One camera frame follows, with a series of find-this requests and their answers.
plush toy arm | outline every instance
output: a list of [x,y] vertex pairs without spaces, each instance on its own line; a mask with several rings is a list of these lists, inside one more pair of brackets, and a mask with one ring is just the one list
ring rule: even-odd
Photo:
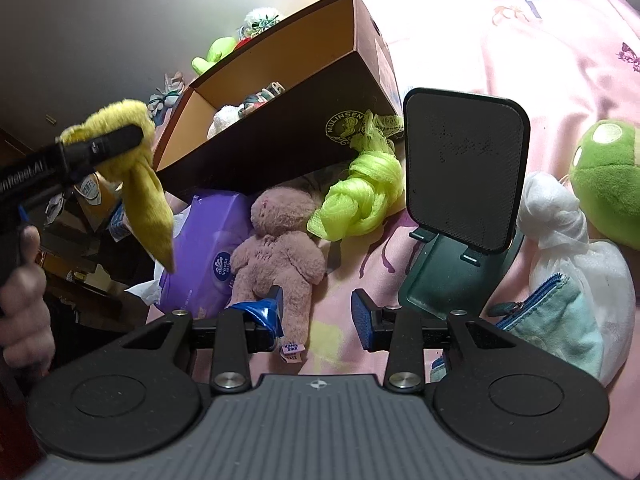
[[282,235],[282,241],[291,264],[302,277],[313,285],[322,281],[326,273],[324,254],[302,231]]
[[231,255],[231,272],[236,273],[239,269],[246,267],[249,263],[249,258],[253,256],[256,247],[255,235],[251,238],[247,238],[242,242]]

hand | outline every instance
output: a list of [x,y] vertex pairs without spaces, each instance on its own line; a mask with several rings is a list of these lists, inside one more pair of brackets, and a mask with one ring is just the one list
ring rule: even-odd
[[38,230],[27,227],[20,244],[26,263],[15,269],[0,288],[0,308],[4,312],[0,319],[0,347],[11,368],[37,365],[43,375],[53,359],[55,344],[49,309],[42,299],[47,281],[34,262],[40,248]]

zipper pull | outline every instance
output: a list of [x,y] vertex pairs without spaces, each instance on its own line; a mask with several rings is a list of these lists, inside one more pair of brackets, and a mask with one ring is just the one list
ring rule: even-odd
[[486,310],[488,317],[510,316],[522,308],[521,301],[509,301],[507,303],[497,303]]

blue oval logo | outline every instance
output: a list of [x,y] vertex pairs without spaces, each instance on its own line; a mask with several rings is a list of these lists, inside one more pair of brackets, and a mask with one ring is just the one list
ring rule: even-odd
[[221,282],[231,275],[231,254],[218,253],[213,259],[213,274]]

open box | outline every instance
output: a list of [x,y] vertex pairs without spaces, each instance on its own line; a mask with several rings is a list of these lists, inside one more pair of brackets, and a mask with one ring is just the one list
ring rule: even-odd
[[[207,140],[217,110],[274,81],[283,94]],[[321,0],[191,84],[154,167],[164,188],[186,202],[201,188],[251,194],[355,158],[349,143],[366,110],[402,114],[386,43],[362,0]]]

